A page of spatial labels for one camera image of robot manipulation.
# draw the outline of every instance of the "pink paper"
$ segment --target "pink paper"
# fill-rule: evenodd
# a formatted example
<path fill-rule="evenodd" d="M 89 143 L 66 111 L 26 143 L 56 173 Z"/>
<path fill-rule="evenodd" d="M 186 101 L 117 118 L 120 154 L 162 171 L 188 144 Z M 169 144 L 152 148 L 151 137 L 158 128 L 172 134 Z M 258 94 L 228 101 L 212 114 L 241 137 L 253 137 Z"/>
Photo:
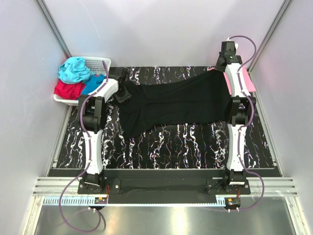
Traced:
<path fill-rule="evenodd" d="M 244 79 L 245 79 L 245 83 L 246 83 L 246 88 L 248 89 L 248 91 L 249 92 L 256 91 L 245 66 L 243 66 L 243 75 L 244 75 Z M 229 80 L 228 80 L 226 73 L 224 73 L 224 77 L 225 77 L 225 80 L 227 83 L 228 91 L 231 94 L 230 83 L 229 83 Z"/>

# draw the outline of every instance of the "red cloth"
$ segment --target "red cloth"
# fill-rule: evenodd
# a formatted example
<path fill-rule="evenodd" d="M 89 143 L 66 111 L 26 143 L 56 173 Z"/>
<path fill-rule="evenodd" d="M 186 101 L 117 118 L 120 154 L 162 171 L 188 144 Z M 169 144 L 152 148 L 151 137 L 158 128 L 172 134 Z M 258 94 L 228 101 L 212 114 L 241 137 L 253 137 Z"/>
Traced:
<path fill-rule="evenodd" d="M 85 84 L 82 82 L 76 84 L 66 84 L 59 80 L 58 84 L 54 88 L 54 93 L 63 99 L 77 100 L 84 88 Z"/>

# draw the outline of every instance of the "white wall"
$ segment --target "white wall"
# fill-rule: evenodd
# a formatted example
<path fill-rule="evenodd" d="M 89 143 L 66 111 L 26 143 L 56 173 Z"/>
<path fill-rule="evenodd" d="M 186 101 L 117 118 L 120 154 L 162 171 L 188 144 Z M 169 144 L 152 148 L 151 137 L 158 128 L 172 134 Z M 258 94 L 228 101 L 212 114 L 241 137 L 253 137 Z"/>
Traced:
<path fill-rule="evenodd" d="M 65 57 L 34 0 L 2 0 L 0 32 L 0 233 L 16 235 L 65 111 L 52 98 Z"/>
<path fill-rule="evenodd" d="M 45 0 L 73 55 L 113 66 L 216 64 L 221 41 L 259 45 L 283 0 Z M 247 58 L 253 47 L 240 47 Z"/>
<path fill-rule="evenodd" d="M 313 1 L 293 1 L 252 71 L 278 157 L 313 231 Z"/>

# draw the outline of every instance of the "gray floor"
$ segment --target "gray floor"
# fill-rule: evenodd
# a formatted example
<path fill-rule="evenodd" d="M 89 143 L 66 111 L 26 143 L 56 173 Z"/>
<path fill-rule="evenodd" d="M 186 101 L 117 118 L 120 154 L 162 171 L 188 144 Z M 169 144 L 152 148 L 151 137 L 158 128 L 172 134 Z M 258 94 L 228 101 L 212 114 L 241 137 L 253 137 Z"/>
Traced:
<path fill-rule="evenodd" d="M 255 203 L 242 198 L 242 208 Z M 64 206 L 70 224 L 89 230 L 98 216 L 80 206 Z M 93 235 L 294 235 L 287 205 L 282 198 L 264 198 L 260 205 L 246 212 L 226 213 L 210 208 L 167 207 L 106 207 L 101 210 L 106 226 L 101 221 Z M 76 235 L 60 217 L 57 206 L 43 206 L 36 235 Z"/>

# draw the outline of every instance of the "black cloth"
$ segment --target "black cloth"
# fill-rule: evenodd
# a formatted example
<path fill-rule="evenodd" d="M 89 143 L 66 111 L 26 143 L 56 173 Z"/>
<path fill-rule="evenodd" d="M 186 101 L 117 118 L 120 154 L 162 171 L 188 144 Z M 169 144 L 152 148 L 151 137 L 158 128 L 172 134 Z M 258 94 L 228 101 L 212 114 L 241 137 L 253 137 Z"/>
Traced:
<path fill-rule="evenodd" d="M 211 123 L 225 120 L 230 94 L 224 74 L 210 70 L 195 77 L 159 85 L 125 83 L 132 95 L 119 104 L 124 137 L 137 137 L 159 124 Z"/>

